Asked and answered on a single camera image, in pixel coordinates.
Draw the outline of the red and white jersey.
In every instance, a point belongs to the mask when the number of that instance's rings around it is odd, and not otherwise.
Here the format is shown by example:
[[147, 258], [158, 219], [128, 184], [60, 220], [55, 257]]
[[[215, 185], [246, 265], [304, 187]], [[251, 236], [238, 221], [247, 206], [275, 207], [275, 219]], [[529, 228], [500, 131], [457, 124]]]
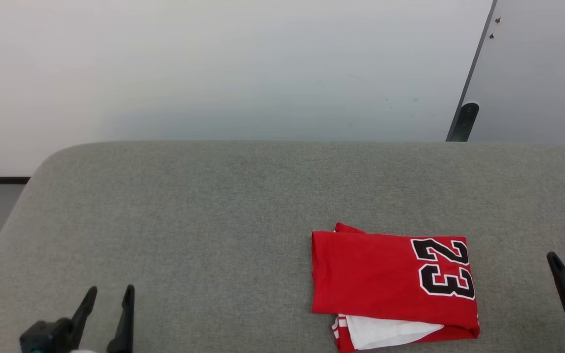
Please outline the red and white jersey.
[[311, 235], [312, 312], [335, 315], [339, 353], [477, 339], [462, 236], [370, 234], [343, 223]]

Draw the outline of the grey door edge strip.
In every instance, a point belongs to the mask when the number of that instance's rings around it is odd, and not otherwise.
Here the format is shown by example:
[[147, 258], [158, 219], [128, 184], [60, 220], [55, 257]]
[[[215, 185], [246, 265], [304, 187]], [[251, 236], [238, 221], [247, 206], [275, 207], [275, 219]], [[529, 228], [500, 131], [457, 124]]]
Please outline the grey door edge strip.
[[458, 114], [458, 111], [460, 110], [460, 108], [465, 103], [475, 102], [475, 101], [472, 101], [472, 100], [470, 100], [470, 101], [467, 100], [468, 90], [469, 90], [469, 87], [471, 85], [471, 81], [472, 81], [472, 78], [474, 76], [475, 70], [477, 69], [477, 64], [478, 64], [478, 60], [480, 58], [482, 47], [484, 46], [485, 40], [488, 37], [488, 29], [489, 29], [489, 26], [491, 24], [493, 14], [495, 13], [497, 3], [498, 3], [498, 0], [491, 0], [491, 5], [490, 5], [490, 8], [489, 8], [488, 16], [487, 16], [486, 22], [484, 24], [484, 28], [482, 30], [480, 39], [478, 41], [478, 46], [477, 46], [477, 49], [475, 51], [473, 61], [471, 63], [471, 66], [469, 67], [468, 76], [466, 78], [464, 87], [462, 89], [461, 98], [458, 102], [457, 110], [455, 111], [451, 126], [449, 128], [449, 131], [448, 131], [448, 134], [447, 134], [447, 137], [446, 137], [446, 142], [451, 142], [451, 141], [449, 141], [449, 136], [451, 136], [451, 133], [453, 131], [453, 128], [454, 128], [454, 125], [455, 125], [455, 120], [457, 119], [457, 114]]

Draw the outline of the black cylindrical door stopper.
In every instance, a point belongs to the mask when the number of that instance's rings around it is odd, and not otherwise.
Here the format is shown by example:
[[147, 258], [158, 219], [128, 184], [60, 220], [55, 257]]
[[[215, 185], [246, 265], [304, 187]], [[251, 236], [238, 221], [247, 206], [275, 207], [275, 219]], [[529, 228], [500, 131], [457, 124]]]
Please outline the black cylindrical door stopper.
[[473, 129], [474, 123], [476, 121], [479, 105], [475, 102], [465, 103], [457, 114], [457, 119], [455, 120], [455, 125], [451, 136], [449, 136], [449, 141], [451, 142], [467, 142], [469, 135]]

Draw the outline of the grey fabric sofa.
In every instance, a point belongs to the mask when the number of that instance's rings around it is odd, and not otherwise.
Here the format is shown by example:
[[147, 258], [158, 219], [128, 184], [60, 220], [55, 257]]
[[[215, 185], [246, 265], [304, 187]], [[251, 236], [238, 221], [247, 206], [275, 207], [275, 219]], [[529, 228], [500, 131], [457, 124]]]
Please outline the grey fabric sofa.
[[477, 340], [371, 353], [565, 353], [546, 255], [565, 264], [565, 147], [511, 143], [110, 142], [29, 179], [0, 232], [0, 353], [97, 286], [105, 351], [135, 287], [135, 353], [336, 353], [311, 311], [311, 233], [467, 238]]

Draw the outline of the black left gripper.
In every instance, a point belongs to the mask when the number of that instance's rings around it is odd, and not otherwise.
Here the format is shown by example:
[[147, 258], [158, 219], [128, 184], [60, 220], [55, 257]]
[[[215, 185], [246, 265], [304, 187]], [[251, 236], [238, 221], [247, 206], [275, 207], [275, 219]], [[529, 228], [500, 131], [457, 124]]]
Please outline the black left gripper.
[[[70, 353], [78, 350], [96, 295], [97, 287], [90, 287], [71, 320], [39, 320], [30, 326], [20, 336], [21, 353]], [[134, 353], [134, 303], [135, 288], [129, 284], [121, 302], [122, 313], [117, 330], [107, 345], [107, 353]]]

